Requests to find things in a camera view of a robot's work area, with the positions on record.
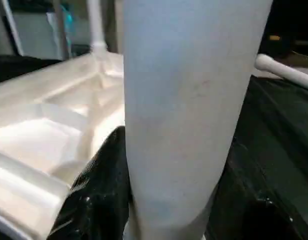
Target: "white cylinder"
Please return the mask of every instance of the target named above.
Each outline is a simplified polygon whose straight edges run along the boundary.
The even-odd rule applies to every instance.
[[[259,54],[255,61],[258,70],[266,71],[308,89],[308,74],[275,61],[270,56]]]
[[[200,240],[272,0],[128,0],[126,151],[141,240]]]
[[[92,51],[97,57],[104,57],[107,47],[102,24],[101,0],[87,0]]]

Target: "black surface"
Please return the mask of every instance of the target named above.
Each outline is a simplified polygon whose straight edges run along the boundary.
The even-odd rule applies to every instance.
[[[121,240],[129,217],[125,128],[117,128],[76,180],[49,240]]]
[[[207,234],[308,240],[308,90],[251,78]]]
[[[42,60],[28,56],[0,55],[0,83],[59,62],[59,60]]]

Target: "white pole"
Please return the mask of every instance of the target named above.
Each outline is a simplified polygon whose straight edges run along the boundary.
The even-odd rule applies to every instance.
[[[200,240],[272,0],[124,2],[126,152],[140,240]]]
[[[87,0],[92,52],[98,58],[104,58],[107,46],[104,39],[101,0]]]
[[[22,42],[19,36],[18,28],[16,27],[16,23],[13,17],[13,13],[9,4],[8,0],[2,0],[2,5],[4,7],[5,13],[6,13],[6,18],[10,27],[10,30],[12,32],[17,51],[19,55],[24,56],[24,50],[22,47]]]
[[[70,53],[69,53],[67,36],[66,36],[65,22],[64,22],[63,10],[61,6],[61,0],[53,0],[53,8],[55,11],[55,16],[56,16],[57,35],[58,35],[60,50],[62,53],[62,59],[68,60],[70,58]]]
[[[12,55],[13,49],[0,13],[0,55]]]
[[[308,74],[275,61],[270,56],[259,54],[255,61],[255,67],[260,71],[270,72],[308,89]]]

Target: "white pipe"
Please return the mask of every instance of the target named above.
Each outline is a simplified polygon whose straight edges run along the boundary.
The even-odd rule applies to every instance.
[[[13,48],[9,39],[9,35],[4,26],[0,13],[0,55],[13,55]]]
[[[91,47],[92,52],[98,58],[104,58],[107,45],[104,39],[103,24],[102,24],[102,9],[101,0],[87,0],[89,25],[91,33]]]
[[[255,61],[255,67],[260,71],[270,72],[308,89],[308,74],[275,61],[270,56],[259,54]]]
[[[126,153],[140,240],[200,240],[272,0],[124,1]]]
[[[61,6],[61,0],[53,0],[53,8],[56,16],[57,35],[58,35],[59,47],[62,54],[62,59],[68,60],[70,58],[70,53],[65,30],[65,22]]]
[[[17,51],[21,56],[24,56],[24,50],[23,50],[23,47],[22,47],[22,42],[21,42],[21,39],[20,39],[20,36],[19,36],[18,28],[16,27],[16,23],[15,23],[15,20],[14,20],[14,17],[13,17],[13,13],[12,13],[9,1],[8,0],[2,0],[2,5],[3,5],[5,13],[6,13],[6,17],[7,17],[9,27],[10,27],[10,30],[12,32],[15,44],[16,44]]]

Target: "black plastic sheet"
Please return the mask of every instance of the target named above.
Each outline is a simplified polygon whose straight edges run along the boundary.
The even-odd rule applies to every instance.
[[[129,217],[125,128],[117,128],[73,185],[49,240],[120,240]]]
[[[206,235],[308,240],[307,89],[251,78]]]

